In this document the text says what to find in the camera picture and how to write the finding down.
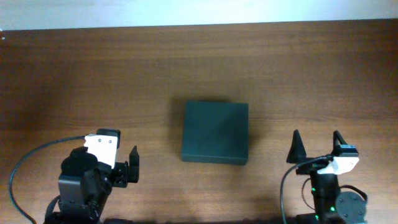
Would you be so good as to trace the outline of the black gift box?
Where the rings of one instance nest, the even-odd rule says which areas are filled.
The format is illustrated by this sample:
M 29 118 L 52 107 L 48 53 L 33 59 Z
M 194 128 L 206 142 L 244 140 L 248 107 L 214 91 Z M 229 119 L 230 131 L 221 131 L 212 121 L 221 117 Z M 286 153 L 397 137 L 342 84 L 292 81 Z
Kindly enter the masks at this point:
M 249 105 L 221 101 L 185 104 L 181 159 L 244 166 L 249 157 Z

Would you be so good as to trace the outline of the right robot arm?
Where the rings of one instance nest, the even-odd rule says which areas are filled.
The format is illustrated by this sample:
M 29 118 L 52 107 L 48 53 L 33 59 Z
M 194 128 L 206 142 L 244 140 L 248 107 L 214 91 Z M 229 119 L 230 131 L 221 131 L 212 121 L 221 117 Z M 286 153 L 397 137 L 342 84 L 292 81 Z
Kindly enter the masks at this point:
M 294 170 L 297 175 L 307 175 L 311 183 L 314 206 L 312 213 L 299 214 L 291 223 L 366 223 L 368 196 L 352 185 L 340 185 L 338 176 L 354 169 L 359 162 L 359 152 L 348 144 L 338 131 L 333 132 L 333 150 L 319 157 L 307 157 L 299 131 L 293 132 L 292 144 L 286 162 L 293 166 L 280 183 L 280 210 L 282 221 L 288 223 L 284 210 L 284 182 Z

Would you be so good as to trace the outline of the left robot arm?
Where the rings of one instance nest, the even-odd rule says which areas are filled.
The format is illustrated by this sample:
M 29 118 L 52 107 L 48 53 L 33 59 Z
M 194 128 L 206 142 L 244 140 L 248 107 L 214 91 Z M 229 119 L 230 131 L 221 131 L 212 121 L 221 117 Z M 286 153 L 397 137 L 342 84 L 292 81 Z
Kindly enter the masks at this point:
M 61 170 L 60 195 L 49 203 L 44 222 L 98 223 L 112 189 L 139 181 L 139 153 L 133 147 L 129 161 L 111 167 L 82 146 L 64 159 Z

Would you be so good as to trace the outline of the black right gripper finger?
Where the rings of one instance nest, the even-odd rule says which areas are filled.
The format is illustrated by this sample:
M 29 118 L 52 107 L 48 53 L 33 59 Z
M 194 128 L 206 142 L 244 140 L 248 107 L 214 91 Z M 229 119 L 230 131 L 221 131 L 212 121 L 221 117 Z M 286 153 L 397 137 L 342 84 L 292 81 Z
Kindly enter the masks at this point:
M 347 146 L 346 141 L 343 139 L 343 137 L 341 136 L 341 134 L 339 133 L 339 131 L 334 131 L 333 132 L 333 150 L 332 150 L 332 154 L 334 156 L 342 156 L 342 155 L 346 155 L 346 148 L 345 146 Z
M 303 145 L 303 141 L 301 135 L 296 129 L 293 132 L 291 147 L 286 159 L 286 162 L 289 164 L 298 164 L 303 162 L 307 158 L 307 154 L 305 151 L 305 147 Z

